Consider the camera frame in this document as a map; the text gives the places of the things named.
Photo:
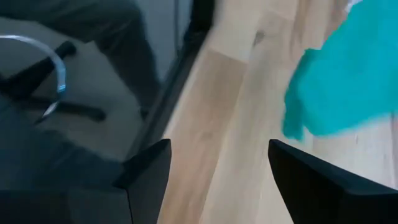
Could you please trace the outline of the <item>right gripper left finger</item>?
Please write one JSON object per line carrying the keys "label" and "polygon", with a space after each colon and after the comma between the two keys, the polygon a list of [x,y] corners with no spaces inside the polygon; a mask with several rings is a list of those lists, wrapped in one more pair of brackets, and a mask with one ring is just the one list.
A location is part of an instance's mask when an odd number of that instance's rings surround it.
{"label": "right gripper left finger", "polygon": [[156,224],[171,157],[170,140],[158,141],[132,158],[110,190],[2,190],[1,223]]}

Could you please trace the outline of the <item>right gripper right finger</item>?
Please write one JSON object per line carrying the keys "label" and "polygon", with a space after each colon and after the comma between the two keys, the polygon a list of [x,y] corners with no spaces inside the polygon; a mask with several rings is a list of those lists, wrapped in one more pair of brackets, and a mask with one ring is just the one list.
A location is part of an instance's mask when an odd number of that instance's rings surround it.
{"label": "right gripper right finger", "polygon": [[277,139],[268,158],[294,223],[397,224],[397,190]]}

